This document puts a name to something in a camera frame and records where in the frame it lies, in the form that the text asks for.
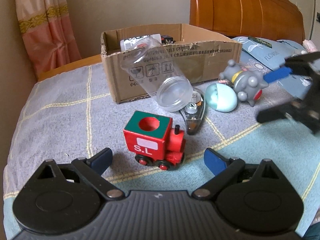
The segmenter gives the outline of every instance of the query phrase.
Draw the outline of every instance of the wooden bed frame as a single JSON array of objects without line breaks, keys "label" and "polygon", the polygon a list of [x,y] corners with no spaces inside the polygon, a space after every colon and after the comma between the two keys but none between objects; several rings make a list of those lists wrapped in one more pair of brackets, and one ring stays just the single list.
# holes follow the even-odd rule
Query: wooden bed frame
[{"label": "wooden bed frame", "polygon": [[[226,36],[288,39],[302,44],[303,17],[289,0],[190,0],[190,24]],[[42,73],[38,81],[101,62],[100,55]]]}]

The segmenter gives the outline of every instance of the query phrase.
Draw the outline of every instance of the pink object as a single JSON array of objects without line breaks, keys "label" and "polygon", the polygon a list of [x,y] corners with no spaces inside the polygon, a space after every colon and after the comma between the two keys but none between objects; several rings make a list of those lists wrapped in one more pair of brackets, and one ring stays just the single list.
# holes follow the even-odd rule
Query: pink object
[{"label": "pink object", "polygon": [[81,59],[66,0],[16,0],[16,10],[37,76]]},{"label": "pink object", "polygon": [[226,79],[221,79],[221,80],[219,80],[219,83],[220,84],[229,84],[230,82]]},{"label": "pink object", "polygon": [[315,44],[312,41],[304,40],[302,45],[308,52],[318,51],[317,47],[315,46]]}]

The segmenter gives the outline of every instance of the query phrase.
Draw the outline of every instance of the clear plastic cup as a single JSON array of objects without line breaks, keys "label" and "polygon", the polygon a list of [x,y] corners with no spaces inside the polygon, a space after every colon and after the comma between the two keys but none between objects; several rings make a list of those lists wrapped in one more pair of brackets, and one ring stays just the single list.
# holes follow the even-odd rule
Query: clear plastic cup
[{"label": "clear plastic cup", "polygon": [[182,109],[192,99],[189,80],[166,47],[150,36],[126,51],[120,66],[167,112]]}]

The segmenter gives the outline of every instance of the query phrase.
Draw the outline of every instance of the beige wall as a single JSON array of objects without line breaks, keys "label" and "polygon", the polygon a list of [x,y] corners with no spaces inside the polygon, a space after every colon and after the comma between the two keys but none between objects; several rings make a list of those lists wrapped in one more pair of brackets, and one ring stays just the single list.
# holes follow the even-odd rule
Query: beige wall
[{"label": "beige wall", "polygon": [[[20,111],[36,82],[20,36],[15,1],[0,0],[0,176]],[[3,226],[0,239],[5,239]]]},{"label": "beige wall", "polygon": [[[304,16],[310,36],[314,0],[290,0]],[[190,0],[67,0],[74,35],[82,57],[100,53],[100,34],[128,26],[189,23]]]}]

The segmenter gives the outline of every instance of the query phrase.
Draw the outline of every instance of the gray bedsheet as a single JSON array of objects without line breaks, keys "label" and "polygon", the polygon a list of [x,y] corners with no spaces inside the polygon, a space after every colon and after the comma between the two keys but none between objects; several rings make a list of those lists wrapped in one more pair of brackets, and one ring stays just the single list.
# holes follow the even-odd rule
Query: gray bedsheet
[{"label": "gray bedsheet", "polygon": [[[198,87],[205,90],[209,84]],[[89,158],[105,147],[113,150],[114,162],[103,177],[127,193],[130,189],[194,190],[213,176],[203,163],[207,147],[226,157],[239,156],[249,163],[271,158],[304,200],[305,213],[297,229],[303,235],[319,207],[320,155],[315,152],[320,148],[319,138],[299,123],[279,121],[260,125],[255,121],[258,109],[290,98],[273,84],[264,90],[255,107],[240,103],[231,113],[208,108],[199,132],[186,135],[186,162],[177,171],[161,171],[134,160],[134,154],[126,148],[122,129],[135,110],[171,116],[174,124],[183,128],[179,114],[161,111],[150,98],[116,105],[101,64],[37,83],[21,111],[4,170],[7,237],[12,238],[20,230],[12,214],[12,202],[45,159],[69,163],[77,157]]]}]

